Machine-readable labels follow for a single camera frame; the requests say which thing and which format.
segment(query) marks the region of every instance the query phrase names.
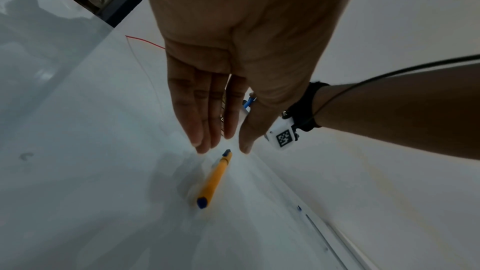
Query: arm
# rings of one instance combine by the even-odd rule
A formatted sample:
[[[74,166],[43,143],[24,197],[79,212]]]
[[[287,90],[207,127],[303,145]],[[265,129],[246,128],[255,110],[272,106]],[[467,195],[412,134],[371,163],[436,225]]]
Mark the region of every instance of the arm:
[[[313,113],[349,86],[320,88]],[[480,64],[365,84],[326,105],[315,122],[393,144],[480,160]]]

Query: wire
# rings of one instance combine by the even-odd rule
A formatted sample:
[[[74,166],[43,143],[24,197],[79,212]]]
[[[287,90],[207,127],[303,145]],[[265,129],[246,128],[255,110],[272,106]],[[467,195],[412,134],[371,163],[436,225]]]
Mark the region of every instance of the wire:
[[[406,68],[402,68],[402,69],[399,69],[399,70],[396,70],[396,71],[392,71],[392,72],[388,72],[388,73],[385,73],[385,74],[382,74],[382,75],[378,75],[378,76],[375,76],[375,77],[372,77],[372,78],[369,78],[369,79],[366,79],[364,81],[361,81],[361,82],[358,82],[348,88],[346,88],[345,90],[337,93],[336,95],[332,96],[332,98],[330,98],[329,100],[327,100],[324,104],[321,105],[320,108],[318,108],[318,110],[315,111],[315,113],[313,113],[312,117],[310,117],[310,119],[306,120],[304,123],[302,123],[301,125],[297,126],[297,128],[301,127],[301,126],[304,126],[305,124],[307,124],[308,122],[310,122],[311,120],[313,120],[315,118],[315,116],[321,111],[323,110],[329,103],[331,103],[332,101],[334,101],[335,99],[337,99],[339,96],[347,93],[348,91],[351,91],[353,89],[356,89],[360,86],[363,86],[363,85],[366,85],[366,84],[370,84],[372,82],[375,82],[375,81],[378,81],[378,80],[381,80],[381,79],[385,79],[385,78],[388,78],[388,77],[392,77],[392,76],[396,76],[396,75],[400,75],[400,74],[404,74],[404,73],[408,73],[408,72],[414,72],[414,71],[418,71],[418,70],[422,70],[422,69],[430,69],[430,68],[435,68],[435,67],[439,67],[439,66],[445,66],[445,65],[451,65],[451,64],[459,64],[459,63],[465,63],[465,62],[471,62],[471,61],[477,61],[477,60],[480,60],[480,54],[475,54],[475,55],[469,55],[469,56],[462,56],[462,57],[455,57],[455,58],[450,58],[450,59],[443,59],[443,60],[438,60],[438,61],[433,61],[433,62],[427,62],[427,63],[423,63],[423,64],[419,64],[419,65],[414,65],[414,66],[411,66],[411,67],[406,67]]]

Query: wrist strap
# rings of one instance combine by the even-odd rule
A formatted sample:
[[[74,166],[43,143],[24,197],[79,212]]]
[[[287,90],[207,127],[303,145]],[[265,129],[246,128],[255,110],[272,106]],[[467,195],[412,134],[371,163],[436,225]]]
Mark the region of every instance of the wrist strap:
[[[313,118],[314,114],[312,112],[312,104],[317,91],[321,87],[325,86],[329,86],[329,84],[320,81],[310,82],[300,100],[288,108],[287,115],[293,118],[293,127],[295,129],[300,129],[302,131],[308,132],[311,131],[313,128],[321,127],[315,122],[315,119]]]

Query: human hand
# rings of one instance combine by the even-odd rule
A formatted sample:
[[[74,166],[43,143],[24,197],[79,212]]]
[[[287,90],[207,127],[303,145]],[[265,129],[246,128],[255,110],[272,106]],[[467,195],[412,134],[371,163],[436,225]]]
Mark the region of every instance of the human hand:
[[[347,1],[150,0],[165,40],[173,110],[198,153],[220,142],[225,90],[224,136],[234,136],[249,87],[257,99],[239,147],[250,152],[303,95]]]

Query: orange marker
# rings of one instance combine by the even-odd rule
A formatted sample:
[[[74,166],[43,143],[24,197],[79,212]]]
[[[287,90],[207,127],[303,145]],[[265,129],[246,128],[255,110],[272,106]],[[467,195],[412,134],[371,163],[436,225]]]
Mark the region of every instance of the orange marker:
[[[196,199],[196,204],[200,209],[206,208],[210,204],[215,190],[220,183],[220,179],[224,175],[225,169],[229,165],[230,159],[232,159],[232,152],[230,152],[228,149],[225,151],[225,153],[223,153],[220,162],[211,173],[210,177],[205,183],[205,186],[203,186],[203,189],[200,191],[200,194]]]

